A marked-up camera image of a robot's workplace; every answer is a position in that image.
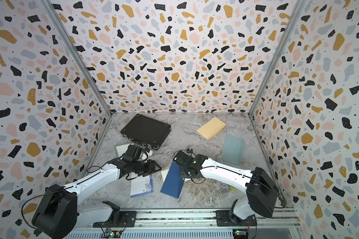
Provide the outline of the yellow kraft envelope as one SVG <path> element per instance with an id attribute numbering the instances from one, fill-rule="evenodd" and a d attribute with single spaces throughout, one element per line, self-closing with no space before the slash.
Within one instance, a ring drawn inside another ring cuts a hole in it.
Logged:
<path id="1" fill-rule="evenodd" d="M 205 139 L 209 140 L 224 129 L 225 126 L 226 124 L 224 122 L 217 117 L 214 117 L 212 120 L 201 126 L 197 132 Z"/>

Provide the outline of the cream envelope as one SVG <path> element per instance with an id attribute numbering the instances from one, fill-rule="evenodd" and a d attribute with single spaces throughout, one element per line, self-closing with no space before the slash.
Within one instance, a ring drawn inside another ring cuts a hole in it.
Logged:
<path id="1" fill-rule="evenodd" d="M 165 169 L 165 170 L 161 171 L 161 176 L 162 176 L 163 182 L 165 182 L 168 173 L 169 173 L 169 169 Z"/>

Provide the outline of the white letter paper green border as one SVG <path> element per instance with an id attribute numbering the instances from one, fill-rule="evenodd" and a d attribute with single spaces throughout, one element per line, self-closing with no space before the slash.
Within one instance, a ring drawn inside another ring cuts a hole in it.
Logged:
<path id="1" fill-rule="evenodd" d="M 115 146 L 116 157 L 121 157 L 128 149 L 130 143 Z"/>

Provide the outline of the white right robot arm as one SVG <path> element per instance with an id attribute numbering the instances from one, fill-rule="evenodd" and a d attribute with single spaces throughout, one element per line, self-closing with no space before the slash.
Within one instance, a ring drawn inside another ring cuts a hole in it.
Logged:
<path id="1" fill-rule="evenodd" d="M 179 150 L 174 153 L 173 162 L 179 166 L 179 176 L 183 179 L 213 179 L 234 187 L 246 197 L 236 199 L 226 216 L 220 220 L 241 226 L 250 223 L 255 215 L 272 218 L 277 200 L 281 200 L 279 188 L 267 172 L 256 167 L 254 170 L 238 169 L 219 163 L 205 155 L 192 156 Z"/>

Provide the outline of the white letter paper blue border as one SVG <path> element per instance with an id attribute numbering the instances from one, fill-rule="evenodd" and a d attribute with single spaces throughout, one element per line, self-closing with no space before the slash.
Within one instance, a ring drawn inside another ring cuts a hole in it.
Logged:
<path id="1" fill-rule="evenodd" d="M 154 192 L 152 175 L 137 177 L 131 180 L 131 198 L 144 196 Z"/>

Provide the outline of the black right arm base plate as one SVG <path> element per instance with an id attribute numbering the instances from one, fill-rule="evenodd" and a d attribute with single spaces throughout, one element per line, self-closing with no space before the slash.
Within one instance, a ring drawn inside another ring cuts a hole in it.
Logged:
<path id="1" fill-rule="evenodd" d="M 249 216 L 243 220 L 234 215 L 229 210 L 217 210 L 215 211 L 216 223 L 218 227 L 251 227 L 257 226 L 257 221 L 254 215 Z"/>

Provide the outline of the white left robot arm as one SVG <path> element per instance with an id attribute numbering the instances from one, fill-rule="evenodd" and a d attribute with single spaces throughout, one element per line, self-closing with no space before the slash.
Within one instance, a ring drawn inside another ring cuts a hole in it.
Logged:
<path id="1" fill-rule="evenodd" d="M 99 166 L 87 176 L 64 186 L 54 184 L 41 195 L 32 218 L 31 227 L 41 230 L 53 239 L 62 239 L 76 228 L 97 225 L 100 228 L 113 227 L 121 222 L 120 207 L 110 201 L 89 207 L 80 204 L 96 191 L 118 179 L 130 175 L 146 177 L 161 171 L 161 167 L 149 156 L 151 150 L 130 144 L 120 157 L 114 158 Z"/>

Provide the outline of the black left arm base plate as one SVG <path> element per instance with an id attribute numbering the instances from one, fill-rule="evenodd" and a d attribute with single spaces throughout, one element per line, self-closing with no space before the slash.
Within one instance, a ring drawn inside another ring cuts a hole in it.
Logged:
<path id="1" fill-rule="evenodd" d="M 117 211 L 112 213 L 111 217 L 105 222 L 100 222 L 100 226 L 104 228 L 133 228 L 136 222 L 136 211 Z"/>

